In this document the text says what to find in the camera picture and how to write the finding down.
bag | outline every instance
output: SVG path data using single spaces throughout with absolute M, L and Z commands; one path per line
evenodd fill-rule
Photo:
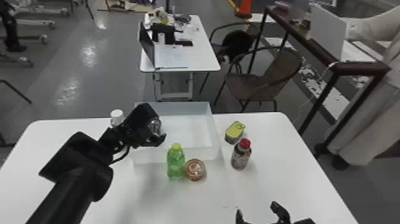
M 239 54 L 249 51 L 254 39 L 243 30 L 235 30 L 228 33 L 222 41 L 222 48 L 227 48 L 222 55 L 227 55 L 232 61 Z

green bottle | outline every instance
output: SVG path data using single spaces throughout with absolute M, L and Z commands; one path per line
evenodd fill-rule
M 180 179 L 185 173 L 185 155 L 179 143 L 172 144 L 167 153 L 168 171 L 170 179 Z

traffic cone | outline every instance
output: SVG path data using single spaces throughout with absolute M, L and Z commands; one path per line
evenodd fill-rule
M 235 12 L 235 16 L 239 18 L 251 18 L 251 0 L 242 0 L 239 11 Z

box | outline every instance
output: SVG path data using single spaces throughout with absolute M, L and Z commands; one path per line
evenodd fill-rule
M 134 163 L 166 163 L 167 152 L 180 143 L 185 159 L 214 160 L 221 148 L 208 102 L 149 102 L 160 116 L 161 133 L 167 133 L 159 147 L 131 149 Z

white coat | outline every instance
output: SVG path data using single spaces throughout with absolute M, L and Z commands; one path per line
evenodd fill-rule
M 374 17 L 344 20 L 348 24 L 348 39 L 392 41 L 383 56 L 383 62 L 392 70 L 328 146 L 331 153 L 339 154 L 349 164 L 366 165 L 400 139 L 400 6 Z M 365 87 L 351 100 L 339 120 Z

